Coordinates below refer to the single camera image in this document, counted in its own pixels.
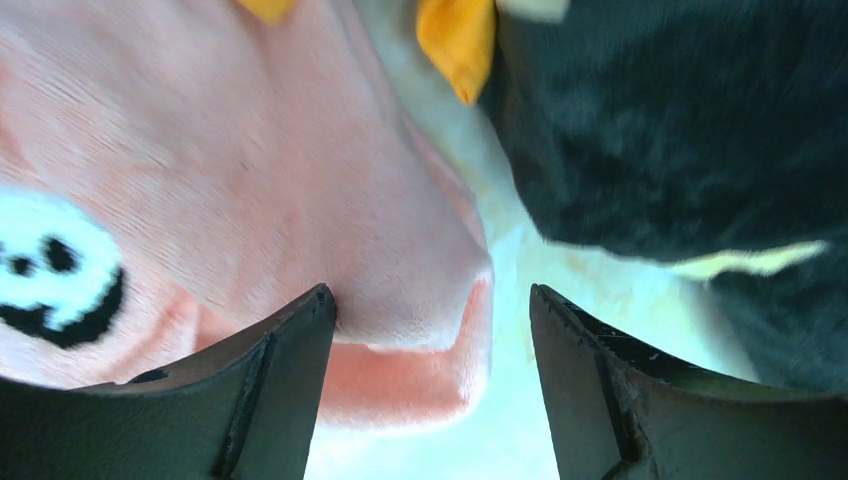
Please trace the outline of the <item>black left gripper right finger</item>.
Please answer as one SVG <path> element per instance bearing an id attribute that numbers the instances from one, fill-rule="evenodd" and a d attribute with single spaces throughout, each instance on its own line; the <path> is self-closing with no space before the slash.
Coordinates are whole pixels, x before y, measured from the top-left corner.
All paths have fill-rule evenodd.
<path id="1" fill-rule="evenodd" d="M 529 317 L 563 479 L 843 479 L 847 398 L 691 364 L 533 285 Z"/>

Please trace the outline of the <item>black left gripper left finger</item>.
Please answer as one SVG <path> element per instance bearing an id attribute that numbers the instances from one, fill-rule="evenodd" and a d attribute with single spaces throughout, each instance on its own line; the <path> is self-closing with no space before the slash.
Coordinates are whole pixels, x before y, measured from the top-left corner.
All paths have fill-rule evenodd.
<path id="1" fill-rule="evenodd" d="M 1 383 L 5 479 L 300 479 L 336 321 L 319 284 L 125 384 Z"/>

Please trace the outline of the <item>pink panda towel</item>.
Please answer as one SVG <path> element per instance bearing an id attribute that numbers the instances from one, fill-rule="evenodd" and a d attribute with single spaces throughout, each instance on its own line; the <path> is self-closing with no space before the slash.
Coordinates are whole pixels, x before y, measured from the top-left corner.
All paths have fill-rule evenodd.
<path id="1" fill-rule="evenodd" d="M 327 285 L 320 417 L 421 429 L 490 371 L 473 196 L 398 102 L 355 6 L 1 5 L 1 373 L 134 376 Z"/>

